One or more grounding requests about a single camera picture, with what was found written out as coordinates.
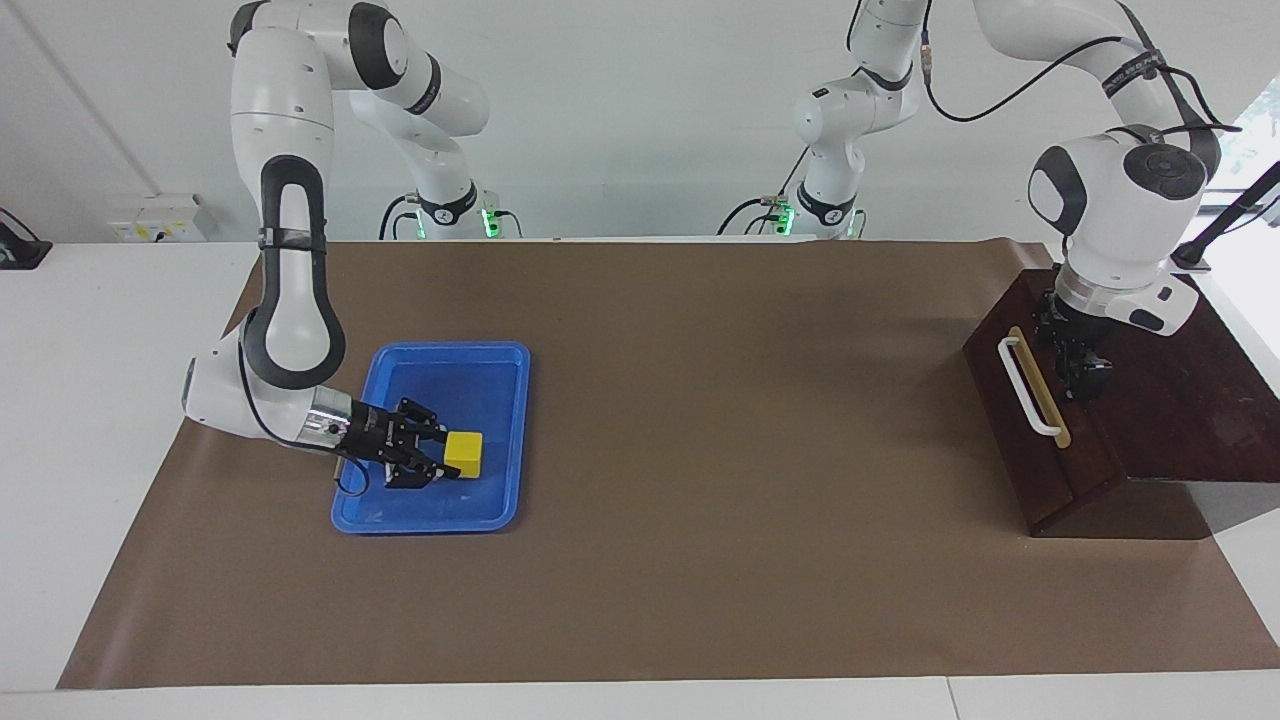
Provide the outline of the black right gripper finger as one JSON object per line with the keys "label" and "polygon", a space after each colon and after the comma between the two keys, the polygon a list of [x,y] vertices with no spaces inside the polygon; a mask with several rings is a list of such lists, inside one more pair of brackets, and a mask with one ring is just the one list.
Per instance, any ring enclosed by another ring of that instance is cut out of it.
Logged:
{"label": "black right gripper finger", "polygon": [[385,464],[384,487],[388,489],[422,489],[439,479],[460,479],[458,468],[417,455],[402,462]]}
{"label": "black right gripper finger", "polygon": [[448,437],[448,429],[439,423],[438,415],[410,397],[402,397],[396,405],[394,428],[399,436],[412,436],[415,443],[445,443]]}

